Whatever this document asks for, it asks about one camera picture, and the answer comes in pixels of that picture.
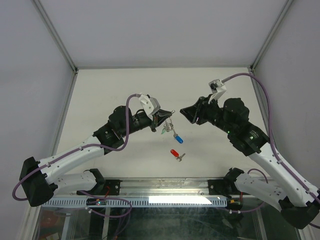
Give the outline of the metal keyring with clips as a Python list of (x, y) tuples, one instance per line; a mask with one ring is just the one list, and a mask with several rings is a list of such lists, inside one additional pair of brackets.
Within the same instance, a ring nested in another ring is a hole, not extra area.
[(167, 129), (167, 133), (169, 133), (169, 132), (172, 132), (172, 133), (173, 133), (174, 124), (173, 124), (173, 121), (172, 121), (172, 118), (171, 118), (171, 117), (168, 117), (168, 119), (166, 119), (166, 120), (164, 121), (163, 128), (166, 128), (166, 129)]

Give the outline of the key with blue tag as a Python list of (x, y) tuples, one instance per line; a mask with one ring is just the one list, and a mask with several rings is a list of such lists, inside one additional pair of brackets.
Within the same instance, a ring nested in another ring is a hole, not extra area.
[(176, 133), (174, 129), (173, 129), (173, 138), (180, 144), (184, 142), (183, 139)]

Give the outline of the key with red tag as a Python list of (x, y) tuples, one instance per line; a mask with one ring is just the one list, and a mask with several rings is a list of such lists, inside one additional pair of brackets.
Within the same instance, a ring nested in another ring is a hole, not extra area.
[(175, 157), (175, 159), (178, 161), (178, 162), (181, 162), (183, 160), (183, 157), (186, 155), (185, 153), (183, 154), (179, 154), (176, 150), (174, 149), (171, 149), (170, 150), (170, 153)]

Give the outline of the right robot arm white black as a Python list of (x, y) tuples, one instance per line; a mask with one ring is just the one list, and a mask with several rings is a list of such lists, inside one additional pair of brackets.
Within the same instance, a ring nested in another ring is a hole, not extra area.
[(210, 123), (227, 133), (232, 146), (266, 171), (277, 186), (254, 180), (232, 168), (224, 176), (226, 192), (255, 196), (278, 210), (293, 227), (304, 229), (320, 212), (320, 190), (299, 174), (271, 144), (270, 138), (249, 122), (249, 109), (240, 98), (227, 99), (223, 107), (210, 97), (200, 97), (180, 113), (191, 124)]

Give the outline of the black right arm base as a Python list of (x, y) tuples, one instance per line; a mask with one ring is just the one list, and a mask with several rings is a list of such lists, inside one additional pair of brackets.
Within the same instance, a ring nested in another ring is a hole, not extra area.
[(208, 192), (209, 195), (222, 195), (231, 198), (232, 195), (241, 195), (241, 192), (236, 188), (235, 181), (240, 174), (245, 172), (239, 168), (230, 168), (227, 174), (219, 179), (209, 179)]

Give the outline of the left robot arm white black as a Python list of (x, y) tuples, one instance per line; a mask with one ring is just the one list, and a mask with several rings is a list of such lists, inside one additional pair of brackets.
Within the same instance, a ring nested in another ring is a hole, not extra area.
[(114, 109), (105, 125), (72, 149), (41, 160), (35, 160), (33, 156), (27, 158), (17, 184), (25, 193), (24, 201), (32, 207), (38, 207), (61, 193), (102, 193), (105, 179), (97, 168), (83, 173), (70, 174), (69, 171), (89, 160), (118, 152), (127, 145), (127, 136), (130, 134), (145, 128), (155, 132), (172, 114), (159, 107), (151, 114), (147, 114), (143, 108), (132, 114), (128, 106), (121, 105)]

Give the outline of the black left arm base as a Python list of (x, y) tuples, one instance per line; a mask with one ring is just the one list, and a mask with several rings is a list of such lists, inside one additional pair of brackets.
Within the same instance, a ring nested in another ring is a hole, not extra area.
[(94, 186), (89, 190), (78, 190), (77, 195), (84, 195), (82, 191), (94, 196), (118, 196), (120, 194), (122, 182), (120, 179), (104, 178), (97, 168), (87, 169), (83, 172), (83, 174), (89, 173), (94, 176)]

